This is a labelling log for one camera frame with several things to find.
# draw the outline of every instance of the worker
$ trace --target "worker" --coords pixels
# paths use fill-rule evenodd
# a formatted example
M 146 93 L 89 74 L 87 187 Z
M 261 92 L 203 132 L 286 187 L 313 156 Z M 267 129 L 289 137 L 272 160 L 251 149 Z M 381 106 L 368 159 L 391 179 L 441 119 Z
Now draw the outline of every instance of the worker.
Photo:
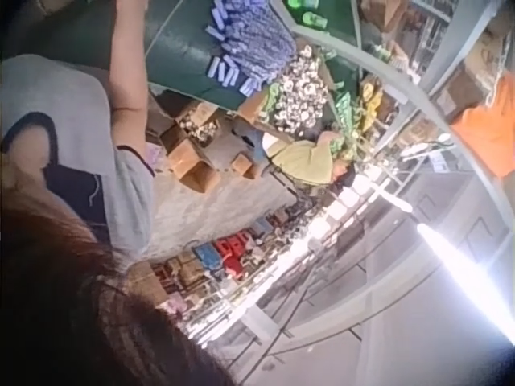
M 2 64 L 2 377 L 7 384 L 231 385 L 120 271 L 150 235 L 143 0 L 116 0 L 110 102 L 33 55 Z
M 237 121 L 233 133 L 253 148 L 256 163 L 268 165 L 268 158 L 283 173 L 307 185 L 329 185 L 347 172 L 348 162 L 333 159 L 331 153 L 331 141 L 340 138 L 339 133 L 324 131 L 316 143 L 306 140 L 288 143 L 243 120 Z

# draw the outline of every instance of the floor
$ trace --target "floor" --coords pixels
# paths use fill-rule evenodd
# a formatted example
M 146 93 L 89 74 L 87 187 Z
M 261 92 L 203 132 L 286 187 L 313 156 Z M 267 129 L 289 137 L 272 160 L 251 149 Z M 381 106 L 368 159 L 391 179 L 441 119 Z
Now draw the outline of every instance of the floor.
M 231 171 L 230 162 L 245 150 L 244 142 L 228 130 L 206 149 L 222 180 L 203 195 L 183 186 L 171 173 L 157 174 L 154 233 L 147 257 L 173 256 L 186 246 L 230 235 L 269 211 L 295 203 L 295 197 L 272 177 L 253 181 Z

